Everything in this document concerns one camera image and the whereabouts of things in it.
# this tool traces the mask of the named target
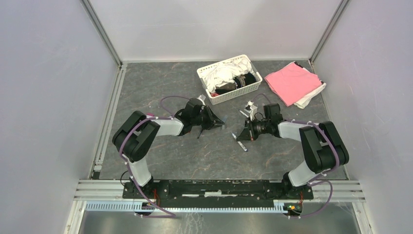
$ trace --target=black mounting plate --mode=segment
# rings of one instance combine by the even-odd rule
[[[143,188],[148,198],[154,198],[155,189],[164,208],[274,207],[274,199],[300,200],[300,192],[303,199],[314,199],[309,186],[286,194],[280,182],[270,180],[155,180]],[[131,182],[125,183],[122,197],[143,198]]]

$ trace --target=pink towel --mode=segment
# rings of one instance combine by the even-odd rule
[[[293,62],[281,70],[267,75],[265,81],[286,106],[291,106],[321,85],[317,75]]]

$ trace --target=white cloth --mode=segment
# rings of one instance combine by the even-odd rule
[[[245,75],[251,71],[250,61],[246,58],[241,58],[229,63],[220,62],[215,68],[203,71],[201,79],[204,81],[208,91],[214,93],[216,87],[235,83],[234,77]]]
[[[310,103],[311,99],[315,97],[317,94],[319,94],[325,88],[326,85],[326,83],[323,83],[320,87],[308,93],[300,100],[298,100],[296,103],[294,103],[294,105],[298,106],[298,108],[304,109]]]

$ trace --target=laundry basket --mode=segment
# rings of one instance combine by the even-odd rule
[[[208,89],[207,89],[207,86],[206,86],[205,83],[204,83],[204,80],[201,78],[201,73],[202,73],[202,72],[204,72],[204,71],[206,71],[206,70],[208,70],[208,69],[214,69],[215,67],[218,66],[218,64],[220,64],[220,63],[222,63],[222,62],[223,62],[223,63],[230,63],[230,62],[236,61],[236,60],[238,60],[238,59],[244,59],[244,58],[247,59],[247,60],[251,63],[251,60],[248,58],[248,56],[246,56],[246,55],[240,55],[240,56],[236,56],[236,57],[233,57],[233,58],[229,58],[229,59],[226,59],[226,60],[223,60],[223,61],[220,61],[220,62],[211,64],[211,65],[208,65],[208,66],[205,66],[205,67],[201,67],[201,68],[199,68],[198,70],[196,70],[196,72],[198,73],[199,79],[201,80],[202,85],[203,85],[203,87],[204,87],[204,89],[205,89],[205,91],[206,91],[206,95],[208,96],[208,98],[209,98],[209,100],[211,101],[212,105],[216,105],[216,104],[218,104],[218,103],[221,103],[221,102],[224,102],[224,101],[228,101],[228,100],[230,100],[230,99],[239,97],[239,96],[241,96],[241,95],[243,95],[243,94],[251,93],[252,91],[255,91],[255,90],[258,89],[258,86],[261,84],[263,78],[261,77],[260,73],[257,71],[257,69],[254,67],[254,65],[253,65],[252,63],[251,63],[251,67],[252,67],[251,74],[255,76],[255,80],[256,80],[257,82],[255,82],[255,83],[253,83],[253,84],[249,84],[249,85],[244,86],[244,87],[242,87],[242,88],[233,90],[233,91],[231,91],[231,92],[228,92],[228,93],[225,93],[225,94],[221,94],[221,95],[216,96],[216,97],[212,97],[212,96],[211,96],[211,94],[209,93],[209,91],[208,91]]]

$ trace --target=white wall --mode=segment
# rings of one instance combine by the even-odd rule
[[[351,1],[315,62],[377,234],[411,233],[413,1]]]
[[[91,0],[123,60],[309,58],[340,0]]]
[[[117,67],[78,0],[0,7],[0,233],[63,232]]]

